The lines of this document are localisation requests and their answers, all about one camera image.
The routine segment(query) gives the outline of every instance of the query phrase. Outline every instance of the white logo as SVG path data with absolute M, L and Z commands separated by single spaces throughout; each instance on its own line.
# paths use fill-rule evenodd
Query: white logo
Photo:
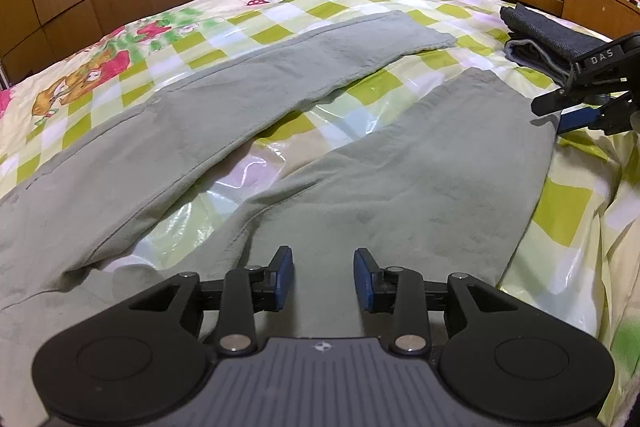
M 314 349 L 316 351 L 320 351 L 320 353 L 325 353 L 326 351 L 328 351 L 329 349 L 331 349 L 333 346 L 331 344 L 329 344 L 327 341 L 322 341 L 322 342 L 318 342 L 315 346 Z

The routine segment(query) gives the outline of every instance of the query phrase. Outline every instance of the silver screw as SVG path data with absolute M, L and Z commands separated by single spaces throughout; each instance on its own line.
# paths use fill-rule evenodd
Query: silver screw
M 402 335 L 396 338 L 396 347 L 412 353 L 414 351 L 420 351 L 427 345 L 427 341 L 420 335 Z
M 228 351 L 241 351 L 251 346 L 251 339 L 246 335 L 233 333 L 220 339 L 220 346 Z

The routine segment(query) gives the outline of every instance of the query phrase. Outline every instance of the bed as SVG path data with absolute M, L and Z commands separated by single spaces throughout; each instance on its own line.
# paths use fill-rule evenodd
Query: bed
M 502 6 L 497 0 L 195 0 L 129 23 L 0 92 L 0 197 L 93 127 L 217 61 L 389 10 L 455 36 L 454 48 L 403 57 L 262 132 L 199 179 L 125 256 L 101 268 L 173 266 L 246 198 L 390 123 L 467 68 L 491 70 L 529 98 L 553 90 L 548 77 L 504 57 Z M 540 201 L 500 282 L 502 290 L 610 349 L 616 381 L 600 416 L 608 425 L 625 414 L 638 386 L 639 217 L 637 134 L 609 138 L 579 130 L 558 137 Z

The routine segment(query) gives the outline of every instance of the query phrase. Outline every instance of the floral bedspread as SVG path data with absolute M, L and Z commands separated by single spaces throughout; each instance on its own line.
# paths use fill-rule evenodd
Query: floral bedspread
M 194 70 L 364 14 L 402 10 L 454 35 L 454 48 L 403 57 L 330 100 L 290 114 L 203 176 L 121 259 L 175 264 L 249 196 L 391 122 L 466 68 L 524 96 L 554 89 L 504 57 L 496 0 L 196 0 L 118 28 L 0 96 L 0 196 L 94 126 Z M 567 26 L 577 28 L 571 23 Z M 540 202 L 501 288 L 596 335 L 616 360 L 612 421 L 640 357 L 638 135 L 558 138 Z

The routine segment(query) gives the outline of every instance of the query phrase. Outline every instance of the circular cover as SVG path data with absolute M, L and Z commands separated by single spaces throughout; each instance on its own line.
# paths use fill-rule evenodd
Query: circular cover
M 518 423 L 597 413 L 614 376 L 602 344 L 540 312 L 482 314 L 444 346 L 439 372 L 472 409 Z
M 76 425 L 115 427 L 151 421 L 193 397 L 209 360 L 164 315 L 97 315 L 44 344 L 31 374 L 48 412 Z

